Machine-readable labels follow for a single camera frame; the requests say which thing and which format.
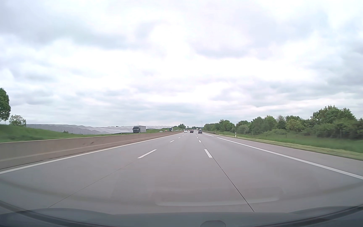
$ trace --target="dashed white line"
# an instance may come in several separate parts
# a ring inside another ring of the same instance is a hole
[[[156,151],[156,149],[155,149],[155,150],[152,150],[152,151],[150,151],[150,152],[148,152],[148,153],[146,153],[146,154],[144,154],[144,155],[142,155],[142,156],[140,156],[140,157],[138,157],[138,158],[141,158],[141,157],[144,157],[144,156],[146,156],[146,155],[149,155],[150,153],[152,153],[152,152],[154,152],[154,151]]]
[[[348,173],[348,172],[345,172],[345,171],[342,171],[342,170],[339,170],[339,169],[335,169],[335,168],[331,168],[331,167],[328,167],[328,166],[320,165],[320,164],[317,164],[317,163],[314,163],[314,162],[305,161],[305,160],[302,160],[302,159],[299,159],[299,158],[296,158],[296,157],[291,157],[291,156],[280,154],[280,153],[277,153],[277,152],[267,151],[265,149],[249,146],[247,144],[238,143],[238,142],[227,140],[227,139],[224,139],[224,138],[220,138],[220,139],[223,139],[223,140],[226,140],[226,141],[229,141],[229,142],[232,142],[232,143],[237,143],[237,144],[240,144],[240,145],[243,145],[243,146],[246,146],[246,147],[251,147],[251,148],[254,148],[254,149],[258,149],[258,150],[261,150],[261,151],[264,151],[264,152],[269,152],[269,153],[272,153],[272,154],[276,154],[276,155],[279,155],[279,156],[282,156],[282,157],[287,157],[287,158],[290,158],[290,159],[293,159],[293,160],[296,160],[296,161],[308,163],[310,165],[318,166],[318,167],[325,168],[325,169],[328,169],[328,170],[331,170],[331,171],[334,171],[334,172],[337,172],[337,173],[342,173],[342,174],[345,174],[345,175],[348,175],[348,176],[355,177],[355,178],[363,180],[363,176],[360,176],[360,175],[356,175],[356,174],[353,174],[353,173]]]
[[[208,157],[212,157],[211,154],[207,151],[207,149],[204,149],[204,150],[207,153]]]

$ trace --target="highway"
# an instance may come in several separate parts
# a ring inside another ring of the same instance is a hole
[[[0,214],[292,212],[363,204],[363,161],[179,133],[0,172]]]

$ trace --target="solid white line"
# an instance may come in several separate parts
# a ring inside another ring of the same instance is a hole
[[[291,157],[291,156],[288,156],[288,155],[267,151],[265,149],[249,146],[249,145],[246,145],[246,144],[243,144],[243,143],[238,143],[238,142],[227,140],[227,139],[224,139],[224,138],[220,138],[220,139],[223,139],[223,140],[226,140],[226,141],[229,141],[229,142],[232,142],[232,143],[237,143],[237,144],[240,144],[240,145],[243,145],[243,146],[246,146],[246,147],[251,147],[251,148],[254,148],[254,149],[258,149],[258,150],[261,150],[261,151],[264,151],[264,152],[273,153],[273,154],[276,154],[276,155],[279,155],[279,156],[282,156],[282,157],[287,157],[287,158],[290,158],[290,159],[293,159],[293,160],[296,160],[296,161],[308,163],[310,165],[318,166],[318,167],[325,168],[325,169],[328,169],[328,170],[331,170],[331,171],[334,171],[334,172],[337,172],[337,173],[342,173],[342,174],[345,174],[345,175],[348,175],[348,176],[355,177],[355,178],[363,180],[363,176],[360,176],[360,175],[356,175],[356,174],[353,174],[353,173],[348,173],[348,172],[345,172],[345,171],[342,171],[342,170],[339,170],[339,169],[335,169],[335,168],[331,168],[331,167],[328,167],[328,166],[320,165],[320,164],[317,164],[317,163],[314,163],[314,162],[305,161],[305,160],[302,160],[302,159],[299,159],[299,158],[296,158],[296,157]]]
[[[102,151],[106,151],[106,150],[110,150],[110,149],[114,149],[114,148],[118,148],[118,147],[124,147],[124,146],[128,146],[128,145],[133,145],[133,144],[136,144],[136,143],[147,142],[147,141],[151,141],[151,140],[154,140],[154,139],[149,139],[149,140],[139,141],[139,142],[135,142],[135,143],[125,144],[125,145],[121,145],[121,146],[117,146],[117,147],[109,147],[109,148],[105,148],[105,149],[98,150],[98,151],[77,154],[77,155],[74,155],[74,156],[58,158],[58,159],[54,159],[54,160],[47,161],[47,162],[40,162],[40,163],[28,165],[28,166],[22,166],[22,167],[13,168],[13,169],[10,169],[10,170],[4,170],[4,171],[1,171],[0,174],[13,172],[15,170],[26,169],[26,168],[33,167],[33,166],[39,166],[39,165],[43,165],[43,164],[50,163],[50,162],[57,162],[57,161],[64,160],[64,159],[68,159],[68,158],[72,158],[72,157],[78,157],[78,156],[92,154],[92,153],[96,153],[96,152],[102,152]]]
[[[152,152],[154,152],[154,151],[156,151],[156,149],[155,149],[155,150],[152,150],[152,151],[150,151],[150,152],[148,152],[148,153],[146,153],[146,154],[144,154],[144,155],[142,155],[142,156],[140,156],[140,157],[138,157],[138,158],[141,158],[141,157],[144,157],[144,156],[146,156],[146,155],[149,155],[150,153],[152,153]]]
[[[212,157],[211,154],[207,151],[207,149],[204,149],[204,150],[207,153],[208,157]]]

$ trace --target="median barrier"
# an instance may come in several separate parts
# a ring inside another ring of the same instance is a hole
[[[135,133],[130,135],[49,139],[0,143],[0,169],[64,157],[180,132]]]

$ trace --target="truck trailer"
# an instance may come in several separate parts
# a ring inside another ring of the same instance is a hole
[[[133,133],[146,132],[146,126],[136,125],[132,128]]]

